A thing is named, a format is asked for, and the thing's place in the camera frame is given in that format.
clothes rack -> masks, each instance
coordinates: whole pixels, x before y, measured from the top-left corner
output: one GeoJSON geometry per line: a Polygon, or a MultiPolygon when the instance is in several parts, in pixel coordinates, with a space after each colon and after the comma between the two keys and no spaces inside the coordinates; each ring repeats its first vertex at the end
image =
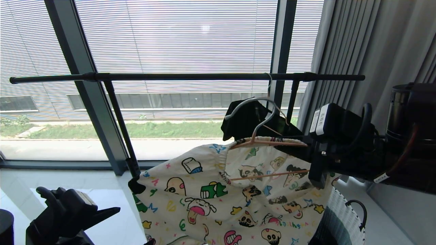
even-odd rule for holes
{"type": "MultiPolygon", "coordinates": [[[[34,83],[34,82],[61,82],[61,81],[89,81],[103,82],[109,95],[116,119],[119,124],[121,134],[126,143],[126,148],[129,153],[129,158],[126,159],[132,177],[139,175],[139,165],[133,150],[132,142],[130,141],[129,133],[127,132],[126,124],[121,113],[121,109],[116,100],[115,90],[112,81],[193,81],[193,80],[293,80],[295,86],[292,86],[291,99],[293,102],[296,97],[296,91],[299,82],[310,82],[316,80],[343,80],[343,81],[363,81],[364,75],[330,75],[316,74],[312,72],[302,73],[104,73],[104,72],[89,72],[81,75],[54,75],[54,76],[34,76],[34,77],[11,77],[9,82],[12,84],[34,83]]],[[[288,110],[290,121],[292,110],[288,110]]]]}

laundry basket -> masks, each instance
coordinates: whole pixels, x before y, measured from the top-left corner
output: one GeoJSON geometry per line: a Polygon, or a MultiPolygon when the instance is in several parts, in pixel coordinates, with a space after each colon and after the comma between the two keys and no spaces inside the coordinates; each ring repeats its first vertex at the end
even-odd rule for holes
{"type": "Polygon", "coordinates": [[[365,243],[365,206],[357,200],[347,201],[333,188],[324,216],[309,245],[362,245],[365,243]],[[350,206],[352,202],[363,208],[363,221],[350,206]]]}

gray curtain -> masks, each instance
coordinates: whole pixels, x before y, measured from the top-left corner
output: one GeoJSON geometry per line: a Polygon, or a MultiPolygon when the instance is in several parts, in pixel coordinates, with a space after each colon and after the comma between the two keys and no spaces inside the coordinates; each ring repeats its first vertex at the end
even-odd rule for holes
{"type": "Polygon", "coordinates": [[[359,114],[369,102],[384,134],[392,86],[436,79],[435,12],[436,1],[428,0],[325,0],[312,72],[366,79],[311,82],[297,126],[307,133],[314,111],[327,103],[359,114]]]}

basket handle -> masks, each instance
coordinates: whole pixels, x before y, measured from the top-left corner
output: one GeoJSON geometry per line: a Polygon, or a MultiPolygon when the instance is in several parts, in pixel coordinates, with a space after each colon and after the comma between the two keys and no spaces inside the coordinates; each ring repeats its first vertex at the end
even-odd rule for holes
{"type": "Polygon", "coordinates": [[[366,217],[368,215],[368,212],[366,211],[365,205],[363,205],[363,203],[361,201],[358,201],[358,200],[349,200],[348,202],[345,203],[345,205],[350,206],[352,202],[359,204],[363,209],[363,221],[359,226],[360,231],[362,231],[362,229],[365,228],[365,225],[366,225],[366,217]]]}

horizontal blinds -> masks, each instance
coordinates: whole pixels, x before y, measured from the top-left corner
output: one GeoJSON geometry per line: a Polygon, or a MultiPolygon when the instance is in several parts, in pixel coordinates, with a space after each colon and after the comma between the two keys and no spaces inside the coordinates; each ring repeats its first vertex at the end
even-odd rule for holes
{"type": "MultiPolygon", "coordinates": [[[[324,0],[298,0],[287,72],[311,71],[313,49],[320,25],[324,0]]],[[[292,82],[286,82],[284,92],[290,92],[292,82]]],[[[307,82],[301,82],[298,92],[304,92],[307,82]]]]}
{"type": "MultiPolygon", "coordinates": [[[[77,0],[100,72],[269,72],[273,0],[77,0]]],[[[267,81],[116,82],[117,93],[266,92],[267,81]]]]}
{"type": "Polygon", "coordinates": [[[0,96],[30,96],[37,112],[1,111],[15,119],[26,114],[31,120],[89,120],[84,112],[72,110],[65,94],[76,94],[74,82],[12,85],[12,76],[70,74],[56,38],[44,1],[0,1],[0,96]]]}

